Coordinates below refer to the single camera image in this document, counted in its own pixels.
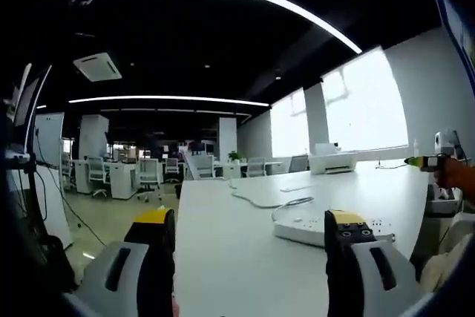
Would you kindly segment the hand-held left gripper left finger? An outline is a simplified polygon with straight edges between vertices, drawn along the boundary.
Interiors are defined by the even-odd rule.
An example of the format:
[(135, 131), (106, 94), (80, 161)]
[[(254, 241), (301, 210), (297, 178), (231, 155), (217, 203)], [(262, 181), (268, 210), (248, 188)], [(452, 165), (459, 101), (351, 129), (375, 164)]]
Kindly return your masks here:
[(97, 316), (176, 316), (174, 253), (174, 210), (144, 212), (86, 266), (76, 297)]

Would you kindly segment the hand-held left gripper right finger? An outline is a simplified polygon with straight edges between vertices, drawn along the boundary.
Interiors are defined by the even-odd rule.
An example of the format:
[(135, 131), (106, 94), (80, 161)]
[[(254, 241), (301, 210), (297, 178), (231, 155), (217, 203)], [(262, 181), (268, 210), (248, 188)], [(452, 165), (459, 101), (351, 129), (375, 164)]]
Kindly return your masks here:
[(324, 213), (324, 249), (328, 316), (402, 316), (422, 300), (412, 263), (357, 214)]

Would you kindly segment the person's right hand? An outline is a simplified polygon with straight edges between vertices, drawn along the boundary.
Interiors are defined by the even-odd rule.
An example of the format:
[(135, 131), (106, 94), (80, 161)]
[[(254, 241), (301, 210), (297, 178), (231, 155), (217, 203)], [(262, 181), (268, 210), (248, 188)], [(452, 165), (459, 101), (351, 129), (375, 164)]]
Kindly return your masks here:
[(434, 173), (436, 184), (444, 189), (461, 188), (467, 166), (451, 157), (443, 160), (441, 169)]

